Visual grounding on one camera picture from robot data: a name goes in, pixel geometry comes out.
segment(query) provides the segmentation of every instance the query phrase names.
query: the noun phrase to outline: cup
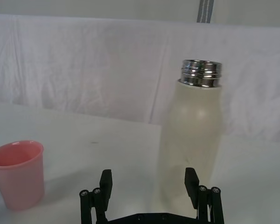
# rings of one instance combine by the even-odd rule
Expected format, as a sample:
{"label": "cup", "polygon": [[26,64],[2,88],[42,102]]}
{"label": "cup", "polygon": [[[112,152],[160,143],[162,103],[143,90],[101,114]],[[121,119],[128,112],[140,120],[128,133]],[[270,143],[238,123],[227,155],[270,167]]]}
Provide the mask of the cup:
{"label": "cup", "polygon": [[24,210],[44,195],[43,145],[17,141],[0,147],[0,192],[11,210]]}

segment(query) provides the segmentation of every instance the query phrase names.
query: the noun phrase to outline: white bottle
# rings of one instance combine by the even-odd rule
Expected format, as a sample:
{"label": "white bottle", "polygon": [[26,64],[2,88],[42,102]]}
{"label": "white bottle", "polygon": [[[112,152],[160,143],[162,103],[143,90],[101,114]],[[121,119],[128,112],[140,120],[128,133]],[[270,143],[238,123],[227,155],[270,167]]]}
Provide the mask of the white bottle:
{"label": "white bottle", "polygon": [[209,187],[221,136],[220,71],[220,63],[183,61],[161,132],[154,212],[196,217],[184,185],[185,168],[193,167],[200,184]]}

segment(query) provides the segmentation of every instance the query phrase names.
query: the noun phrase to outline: white cloth backdrop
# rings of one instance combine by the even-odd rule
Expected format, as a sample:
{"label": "white cloth backdrop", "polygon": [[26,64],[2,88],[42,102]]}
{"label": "white cloth backdrop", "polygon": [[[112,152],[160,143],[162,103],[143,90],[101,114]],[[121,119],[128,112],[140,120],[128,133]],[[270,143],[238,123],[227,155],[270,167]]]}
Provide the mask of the white cloth backdrop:
{"label": "white cloth backdrop", "polygon": [[183,59],[223,63],[227,134],[280,141],[280,28],[0,15],[0,102],[160,124]]}

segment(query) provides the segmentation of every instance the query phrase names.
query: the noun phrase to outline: white tabletop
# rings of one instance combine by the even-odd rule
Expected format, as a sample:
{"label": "white tabletop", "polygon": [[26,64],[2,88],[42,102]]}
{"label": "white tabletop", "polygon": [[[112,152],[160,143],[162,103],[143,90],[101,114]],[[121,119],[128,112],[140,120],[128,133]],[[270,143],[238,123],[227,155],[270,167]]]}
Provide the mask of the white tabletop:
{"label": "white tabletop", "polygon": [[[0,196],[0,224],[78,224],[82,189],[112,169],[108,219],[150,212],[160,127],[0,104],[0,145],[36,140],[45,146],[46,194],[11,212]],[[280,143],[222,138],[213,185],[222,190],[225,223],[280,223]]]}

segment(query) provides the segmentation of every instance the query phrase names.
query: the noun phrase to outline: screw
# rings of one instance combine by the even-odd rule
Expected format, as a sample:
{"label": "screw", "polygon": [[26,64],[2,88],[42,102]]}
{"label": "screw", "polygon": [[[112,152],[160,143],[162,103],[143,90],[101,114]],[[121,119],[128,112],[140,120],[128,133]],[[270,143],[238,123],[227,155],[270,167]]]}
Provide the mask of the screw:
{"label": "screw", "polygon": [[81,196],[86,196],[88,194],[88,192],[85,190],[85,191],[82,191],[81,193],[80,193],[80,195]]}
{"label": "screw", "polygon": [[206,187],[205,187],[205,186],[200,186],[199,189],[200,189],[201,191],[206,191]]}
{"label": "screw", "polygon": [[101,193],[101,190],[100,190],[100,189],[95,189],[93,192],[94,192],[95,194],[99,194],[99,193]]}
{"label": "screw", "polygon": [[220,193],[220,189],[219,188],[213,188],[213,192]]}
{"label": "screw", "polygon": [[137,219],[138,219],[139,221],[143,220],[143,218],[144,218],[143,215],[138,215],[138,216],[137,216]]}
{"label": "screw", "polygon": [[168,218],[168,216],[166,214],[162,215],[162,219],[166,220]]}

